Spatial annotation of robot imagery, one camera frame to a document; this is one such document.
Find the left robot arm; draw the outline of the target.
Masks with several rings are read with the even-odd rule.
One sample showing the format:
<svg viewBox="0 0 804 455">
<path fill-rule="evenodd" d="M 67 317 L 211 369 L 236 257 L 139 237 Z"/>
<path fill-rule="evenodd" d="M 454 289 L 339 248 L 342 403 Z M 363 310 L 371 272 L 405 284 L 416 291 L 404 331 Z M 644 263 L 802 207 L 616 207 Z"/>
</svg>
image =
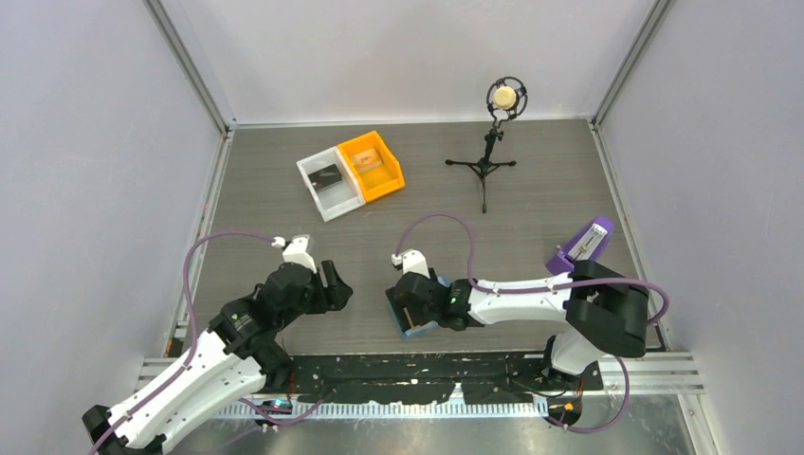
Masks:
<svg viewBox="0 0 804 455">
<path fill-rule="evenodd" d="M 342 310 L 354 290 L 324 261 L 314 272 L 284 263 L 225 304 L 190 348 L 145 387 L 82 422 L 93 454 L 167 454 L 228 404 L 287 391 L 295 365 L 276 337 L 297 318 Z"/>
</svg>

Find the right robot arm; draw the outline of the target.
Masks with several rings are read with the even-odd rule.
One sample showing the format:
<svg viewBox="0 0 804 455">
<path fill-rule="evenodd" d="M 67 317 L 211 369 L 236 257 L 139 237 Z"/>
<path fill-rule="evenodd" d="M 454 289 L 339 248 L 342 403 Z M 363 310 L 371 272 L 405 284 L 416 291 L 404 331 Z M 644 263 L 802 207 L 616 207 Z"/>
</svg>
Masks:
<svg viewBox="0 0 804 455">
<path fill-rule="evenodd" d="M 649 291 L 595 261 L 532 281 L 443 282 L 427 265 L 404 266 L 385 292 L 406 337 L 436 325 L 455 332 L 502 322 L 564 323 L 548 338 L 537 367 L 541 384 L 567 389 L 603 355 L 639 358 L 647 351 Z"/>
</svg>

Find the blue card holder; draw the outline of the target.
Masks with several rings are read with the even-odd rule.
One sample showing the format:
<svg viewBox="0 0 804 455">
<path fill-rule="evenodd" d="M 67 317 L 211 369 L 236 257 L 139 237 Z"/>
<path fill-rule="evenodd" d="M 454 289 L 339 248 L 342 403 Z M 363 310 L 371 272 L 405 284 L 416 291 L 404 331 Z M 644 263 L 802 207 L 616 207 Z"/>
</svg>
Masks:
<svg viewBox="0 0 804 455">
<path fill-rule="evenodd" d="M 449 285 L 450 281 L 444 277 L 410 274 L 385 291 L 386 302 L 403 338 L 417 337 L 439 326 L 427 309 L 429 291 L 446 290 Z"/>
</svg>

